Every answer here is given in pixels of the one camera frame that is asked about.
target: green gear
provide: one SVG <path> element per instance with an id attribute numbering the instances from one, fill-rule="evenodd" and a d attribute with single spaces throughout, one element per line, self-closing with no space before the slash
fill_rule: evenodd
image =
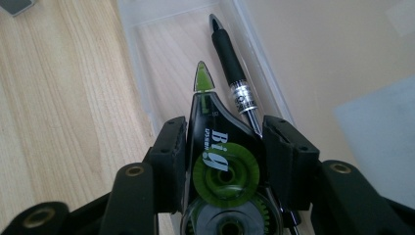
<path id="1" fill-rule="evenodd" d="M 204 163 L 207 153 L 223 157 L 228 163 L 224 171 Z M 254 155 L 235 143 L 216 144 L 201 154 L 193 168 L 193 183 L 199 195 L 219 208 L 234 208 L 248 201 L 259 182 L 259 166 Z"/>
<path id="2" fill-rule="evenodd" d="M 272 211 L 268 208 L 268 205 L 264 202 L 264 198 L 262 196 L 260 196 L 259 194 L 255 193 L 255 195 L 251 198 L 251 202 L 255 205 L 255 207 L 258 209 L 259 213 L 262 216 L 263 219 L 263 223 L 264 223 L 264 234 L 269 234 L 269 230 L 270 230 L 270 217 L 271 217 L 271 213 Z M 200 215 L 200 211 L 203 209 L 203 207 L 207 206 L 208 204 L 201 200 L 201 198 L 196 199 L 196 201 L 192 204 L 191 208 L 191 215 L 189 216 L 189 220 L 187 221 L 187 226 L 186 226 L 186 235 L 194 235 L 195 234 L 195 230 L 194 230 L 194 226 L 196 226 L 196 224 L 192 223 L 193 221 L 197 221 L 198 217 Z M 225 224 L 229 224 L 229 223 L 233 223 L 234 221 L 232 220 L 226 220 L 223 224 L 220 224 L 220 226 L 223 226 Z"/>

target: gear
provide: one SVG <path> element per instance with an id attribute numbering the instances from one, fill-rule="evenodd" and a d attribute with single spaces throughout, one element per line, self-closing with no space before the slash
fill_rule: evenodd
<path id="1" fill-rule="evenodd" d="M 282 223 L 269 202 L 256 193 L 248 202 L 231 209 L 212 206 L 198 198 L 186 211 L 185 234 L 282 234 Z"/>

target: white paper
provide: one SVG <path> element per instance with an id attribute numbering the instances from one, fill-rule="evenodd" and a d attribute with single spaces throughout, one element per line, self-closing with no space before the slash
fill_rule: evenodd
<path id="1" fill-rule="evenodd" d="M 415 209 L 415 75 L 341 105 L 335 115 L 369 182 Z"/>

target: screw hole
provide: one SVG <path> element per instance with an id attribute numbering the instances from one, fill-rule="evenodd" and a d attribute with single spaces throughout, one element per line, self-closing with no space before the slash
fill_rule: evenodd
<path id="1" fill-rule="evenodd" d="M 144 168 L 141 166 L 132 166 L 125 171 L 128 176 L 137 176 L 144 173 Z"/>

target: wood grain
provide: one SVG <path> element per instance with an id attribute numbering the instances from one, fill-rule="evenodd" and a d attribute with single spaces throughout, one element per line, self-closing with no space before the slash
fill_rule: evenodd
<path id="1" fill-rule="evenodd" d="M 23 210 L 74 210 L 153 145 L 116 1 L 39 0 L 0 13 L 0 229 Z M 171 234 L 167 216 L 161 234 Z"/>

